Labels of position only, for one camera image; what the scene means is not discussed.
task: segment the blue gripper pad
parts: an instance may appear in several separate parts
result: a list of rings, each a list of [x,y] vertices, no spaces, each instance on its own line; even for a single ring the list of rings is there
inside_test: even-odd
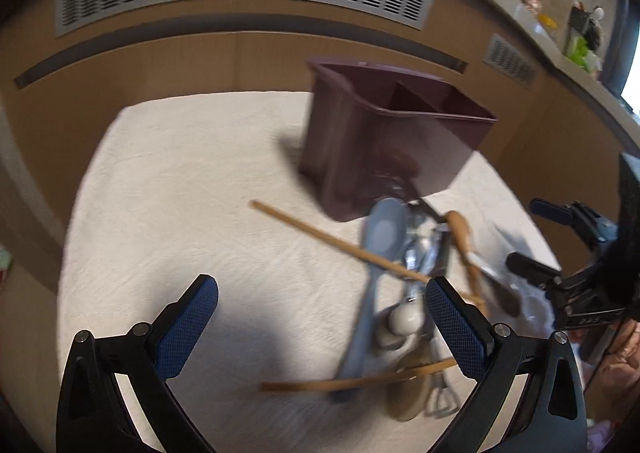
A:
[[[478,309],[460,298],[444,277],[433,278],[427,284],[426,298],[433,321],[460,370],[465,377],[481,381],[488,368],[488,356],[494,348],[493,337],[488,330],[491,325]],[[476,314],[469,314],[472,311],[478,311],[483,321],[479,321]]]
[[[217,306],[218,284],[207,276],[158,341],[156,371],[163,381],[180,373]]]

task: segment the wooden chopstick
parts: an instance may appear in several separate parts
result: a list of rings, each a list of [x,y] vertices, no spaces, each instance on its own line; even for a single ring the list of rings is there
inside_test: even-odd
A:
[[[382,267],[382,269],[386,271],[396,273],[398,276],[409,277],[411,279],[423,281],[424,283],[428,283],[428,281],[431,279],[431,276],[424,276],[423,274],[417,273],[416,271],[409,271],[408,269],[402,267],[402,265],[400,265],[399,263],[395,263],[374,253],[369,253],[368,251],[362,249],[361,247],[358,247],[357,245],[354,245],[351,242],[346,242],[345,240],[334,237],[329,233],[325,233],[324,231],[317,229],[316,227],[313,227],[306,222],[303,222],[302,220],[287,215],[285,212],[271,207],[270,205],[267,205],[263,202],[260,202],[259,200],[252,200],[249,202],[249,205],[252,208],[257,209],[258,211],[265,213],[266,215],[269,215],[281,222],[284,222],[289,226],[299,229],[303,233],[306,233],[307,235],[314,237],[315,239],[327,243],[327,245],[335,247],[336,249],[340,249],[343,253],[355,256],[362,261],[374,263],[375,265]],[[463,292],[460,293],[460,296],[472,303],[484,305],[484,300],[482,298],[479,298],[478,296],[473,296],[471,294]]]
[[[431,365],[417,367],[410,370],[402,370],[401,372],[387,372],[371,377],[358,377],[357,379],[331,379],[327,381],[302,381],[299,383],[260,383],[260,391],[338,391],[340,389],[363,388],[370,385],[388,385],[390,383],[398,383],[419,377],[420,375],[428,375],[429,373],[441,372],[456,365],[453,357],[444,359]]]

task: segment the spoon handle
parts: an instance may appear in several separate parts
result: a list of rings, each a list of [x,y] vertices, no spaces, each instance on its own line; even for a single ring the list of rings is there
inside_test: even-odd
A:
[[[351,342],[334,379],[354,379],[362,377],[364,374],[364,363],[367,354],[369,354],[375,331],[378,279],[384,272],[385,270],[380,267],[369,266],[369,281],[360,303],[358,320],[351,336]],[[357,391],[357,389],[334,391],[331,393],[331,397],[336,403],[345,403],[350,401]]]

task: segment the wooden handle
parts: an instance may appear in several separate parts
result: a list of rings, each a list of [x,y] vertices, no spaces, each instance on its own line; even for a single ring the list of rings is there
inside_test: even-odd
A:
[[[309,225],[302,220],[287,215],[285,212],[271,207],[270,205],[267,205],[263,202],[252,200],[249,202],[249,205],[252,208],[257,209],[258,211],[265,213],[266,215],[278,219],[279,221],[284,222],[289,226],[295,227],[296,229],[302,231],[303,233],[306,233],[311,237],[321,240],[321,242],[327,243],[327,245],[335,247],[336,249],[340,249],[342,252],[347,253],[348,255],[355,256],[362,261],[368,261],[369,263],[373,263],[378,267],[382,267],[382,269],[384,269],[385,271],[391,271],[392,273],[396,273],[398,276],[417,279],[418,281],[423,281],[424,283],[428,283],[428,281],[431,279],[431,276],[424,276],[423,274],[417,273],[416,271],[409,271],[408,269],[402,267],[402,265],[400,265],[399,263],[395,263],[374,253],[369,253],[368,251],[362,249],[361,247],[358,247],[357,245],[354,245],[351,242],[346,242],[345,240],[334,237],[329,233],[325,233],[324,231],[321,231],[320,229],[317,229],[316,227],[313,227],[312,225]],[[460,293],[460,296],[472,303],[484,304],[484,300],[481,297],[469,295],[463,292]]]
[[[370,385],[388,385],[413,379],[428,373],[441,372],[455,366],[453,357],[432,365],[425,365],[401,372],[387,372],[372,377],[360,377],[357,379],[331,379],[328,381],[303,381],[300,383],[260,383],[260,391],[339,391],[342,389],[363,388]]]
[[[482,303],[479,306],[482,314],[485,314],[486,305],[484,303],[484,298],[482,297],[482,273],[481,271],[471,263],[467,258],[467,253],[474,252],[473,246],[471,244],[471,229],[469,224],[464,216],[457,211],[449,211],[446,214],[447,224],[449,224],[449,229],[451,230],[451,235],[453,236],[453,241],[460,253],[460,260],[462,264],[465,266],[466,270],[466,280],[469,283],[469,287],[471,288],[471,293],[474,296],[478,296],[482,299]]]

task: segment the white fabric surface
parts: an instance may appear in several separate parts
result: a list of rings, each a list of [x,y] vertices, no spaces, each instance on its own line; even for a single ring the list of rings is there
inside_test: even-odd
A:
[[[250,209],[260,199],[351,242],[361,221],[336,223],[318,210],[295,171],[306,93],[221,93],[168,98],[123,110],[84,177],[67,234],[59,290],[62,373],[73,336],[126,333],[153,321],[200,273],[215,277],[220,304],[182,373],[168,384],[219,453],[420,452],[450,419],[386,416],[381,388],[351,404],[324,395],[265,395],[264,380],[333,377],[365,282],[355,259]],[[470,221],[494,266],[505,245],[557,262],[513,194],[474,154],[450,189],[430,197]],[[512,235],[515,245],[497,237]],[[468,290],[457,256],[450,280]],[[401,283],[380,283],[380,308]],[[370,361],[380,368],[392,357]],[[447,377],[462,397],[475,382]],[[124,376],[124,398],[143,439],[160,449]],[[522,383],[488,437],[499,439]]]

